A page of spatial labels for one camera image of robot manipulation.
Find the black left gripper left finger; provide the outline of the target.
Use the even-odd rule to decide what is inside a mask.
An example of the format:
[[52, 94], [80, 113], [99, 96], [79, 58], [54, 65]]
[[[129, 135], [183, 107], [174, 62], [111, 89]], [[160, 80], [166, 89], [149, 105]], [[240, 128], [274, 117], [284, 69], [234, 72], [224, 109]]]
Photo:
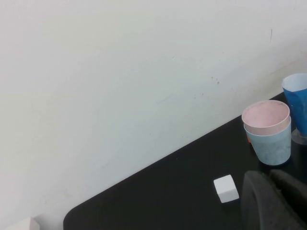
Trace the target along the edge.
[[296, 229], [296, 214], [272, 180], [258, 171], [245, 173], [240, 203], [245, 230]]

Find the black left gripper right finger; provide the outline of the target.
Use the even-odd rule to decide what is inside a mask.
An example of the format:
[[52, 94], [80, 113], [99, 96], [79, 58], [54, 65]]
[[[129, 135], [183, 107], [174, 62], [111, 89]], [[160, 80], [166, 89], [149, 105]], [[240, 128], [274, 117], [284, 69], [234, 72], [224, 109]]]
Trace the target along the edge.
[[271, 170], [269, 178], [291, 216], [307, 229], [307, 185], [282, 170]]

